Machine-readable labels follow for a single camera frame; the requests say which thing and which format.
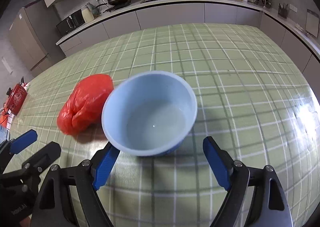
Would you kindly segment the blue plastic bowl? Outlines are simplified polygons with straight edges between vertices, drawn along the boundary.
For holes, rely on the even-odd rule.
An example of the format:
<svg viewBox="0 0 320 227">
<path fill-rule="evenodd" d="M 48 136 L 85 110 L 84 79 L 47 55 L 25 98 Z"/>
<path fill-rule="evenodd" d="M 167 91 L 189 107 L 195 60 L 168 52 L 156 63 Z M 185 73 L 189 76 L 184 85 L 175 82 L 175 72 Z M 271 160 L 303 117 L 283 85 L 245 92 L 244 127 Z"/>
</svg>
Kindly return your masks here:
<svg viewBox="0 0 320 227">
<path fill-rule="evenodd" d="M 160 156 L 175 150 L 197 117 L 197 99 L 180 76 L 149 71 L 120 83 L 101 115 L 107 140 L 134 156 Z"/>
</svg>

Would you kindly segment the red plastic bag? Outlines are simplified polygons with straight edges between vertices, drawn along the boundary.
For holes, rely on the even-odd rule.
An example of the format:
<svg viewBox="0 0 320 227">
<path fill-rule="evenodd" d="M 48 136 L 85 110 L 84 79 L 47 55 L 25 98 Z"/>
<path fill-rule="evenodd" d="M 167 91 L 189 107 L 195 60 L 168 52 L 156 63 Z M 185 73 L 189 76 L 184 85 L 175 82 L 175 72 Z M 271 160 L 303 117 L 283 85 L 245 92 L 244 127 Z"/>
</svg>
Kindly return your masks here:
<svg viewBox="0 0 320 227">
<path fill-rule="evenodd" d="M 109 75 L 95 74 L 82 79 L 59 112 L 58 128 L 65 135 L 75 136 L 96 123 L 113 89 Z"/>
</svg>

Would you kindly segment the refrigerator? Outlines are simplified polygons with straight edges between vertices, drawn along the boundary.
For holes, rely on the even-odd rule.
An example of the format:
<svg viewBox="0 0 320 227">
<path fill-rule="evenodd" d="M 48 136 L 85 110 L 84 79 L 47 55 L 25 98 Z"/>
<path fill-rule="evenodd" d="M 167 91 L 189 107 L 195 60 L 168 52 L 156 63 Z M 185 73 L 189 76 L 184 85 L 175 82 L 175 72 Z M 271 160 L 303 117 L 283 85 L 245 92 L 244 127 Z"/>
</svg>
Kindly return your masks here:
<svg viewBox="0 0 320 227">
<path fill-rule="evenodd" d="M 19 10 L 9 28 L 12 47 L 34 77 L 66 57 L 56 45 L 61 38 L 58 23 L 55 8 L 36 0 Z"/>
</svg>

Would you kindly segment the black microwave oven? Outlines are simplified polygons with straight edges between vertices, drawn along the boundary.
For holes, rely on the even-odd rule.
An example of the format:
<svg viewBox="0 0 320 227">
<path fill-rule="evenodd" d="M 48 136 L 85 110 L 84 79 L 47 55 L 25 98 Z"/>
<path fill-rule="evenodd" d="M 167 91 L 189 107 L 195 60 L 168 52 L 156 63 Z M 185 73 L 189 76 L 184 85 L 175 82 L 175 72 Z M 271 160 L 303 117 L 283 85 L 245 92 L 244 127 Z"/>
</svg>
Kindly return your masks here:
<svg viewBox="0 0 320 227">
<path fill-rule="evenodd" d="M 63 19 L 60 23 L 56 25 L 57 30 L 61 34 L 61 36 L 65 36 L 68 33 L 74 31 L 81 25 L 85 23 L 84 18 L 82 16 L 82 11 L 77 10 L 71 15 L 67 16 L 67 18 Z"/>
</svg>

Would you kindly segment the white kettle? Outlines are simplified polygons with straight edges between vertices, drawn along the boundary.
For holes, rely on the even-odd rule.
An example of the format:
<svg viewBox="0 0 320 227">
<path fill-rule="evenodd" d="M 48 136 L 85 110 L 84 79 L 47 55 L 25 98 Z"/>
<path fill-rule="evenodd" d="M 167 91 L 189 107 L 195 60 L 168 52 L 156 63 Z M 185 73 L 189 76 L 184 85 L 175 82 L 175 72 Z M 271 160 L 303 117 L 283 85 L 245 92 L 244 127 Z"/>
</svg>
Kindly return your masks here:
<svg viewBox="0 0 320 227">
<path fill-rule="evenodd" d="M 82 7 L 81 14 L 85 23 L 89 23 L 94 20 L 94 15 L 92 14 L 92 11 L 87 6 Z"/>
</svg>

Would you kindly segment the white cutting board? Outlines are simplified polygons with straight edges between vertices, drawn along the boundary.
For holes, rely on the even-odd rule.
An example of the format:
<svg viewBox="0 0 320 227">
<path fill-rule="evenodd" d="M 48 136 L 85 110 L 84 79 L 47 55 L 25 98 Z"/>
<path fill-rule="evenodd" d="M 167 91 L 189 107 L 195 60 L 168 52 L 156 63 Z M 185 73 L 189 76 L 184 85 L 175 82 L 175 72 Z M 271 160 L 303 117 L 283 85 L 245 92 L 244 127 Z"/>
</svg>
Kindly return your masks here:
<svg viewBox="0 0 320 227">
<path fill-rule="evenodd" d="M 307 9 L 306 12 L 306 24 L 305 24 L 305 31 L 315 37 L 318 38 L 318 34 L 319 34 L 319 15 L 310 10 Z"/>
</svg>

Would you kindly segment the black utensil holder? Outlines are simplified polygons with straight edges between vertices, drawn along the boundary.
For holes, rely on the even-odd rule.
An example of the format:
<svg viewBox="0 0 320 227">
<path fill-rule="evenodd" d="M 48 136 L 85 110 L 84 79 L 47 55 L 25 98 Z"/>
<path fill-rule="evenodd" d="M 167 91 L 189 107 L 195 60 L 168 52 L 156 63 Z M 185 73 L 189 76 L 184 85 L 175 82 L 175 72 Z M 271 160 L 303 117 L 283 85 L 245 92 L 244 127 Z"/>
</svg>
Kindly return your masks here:
<svg viewBox="0 0 320 227">
<path fill-rule="evenodd" d="M 283 19 L 287 19 L 289 14 L 289 5 L 287 3 L 279 4 L 278 6 L 278 15 Z"/>
</svg>

